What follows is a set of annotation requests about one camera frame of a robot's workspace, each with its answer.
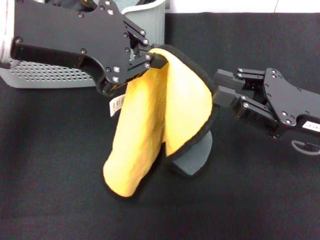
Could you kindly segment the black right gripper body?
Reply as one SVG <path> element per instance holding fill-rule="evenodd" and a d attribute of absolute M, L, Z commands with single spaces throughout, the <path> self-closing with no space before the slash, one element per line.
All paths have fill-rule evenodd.
<path fill-rule="evenodd" d="M 290 84 L 282 74 L 267 68 L 263 90 L 278 127 L 275 137 L 286 131 L 297 131 L 313 137 L 320 136 L 320 95 Z"/>

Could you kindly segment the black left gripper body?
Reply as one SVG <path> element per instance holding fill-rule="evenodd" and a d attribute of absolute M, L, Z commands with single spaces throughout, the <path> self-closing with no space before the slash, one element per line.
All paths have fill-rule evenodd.
<path fill-rule="evenodd" d="M 14 6 L 11 58 L 26 67 L 31 82 L 86 83 L 99 91 L 124 84 L 129 39 L 123 15 L 100 1 L 91 12 L 18 0 Z"/>

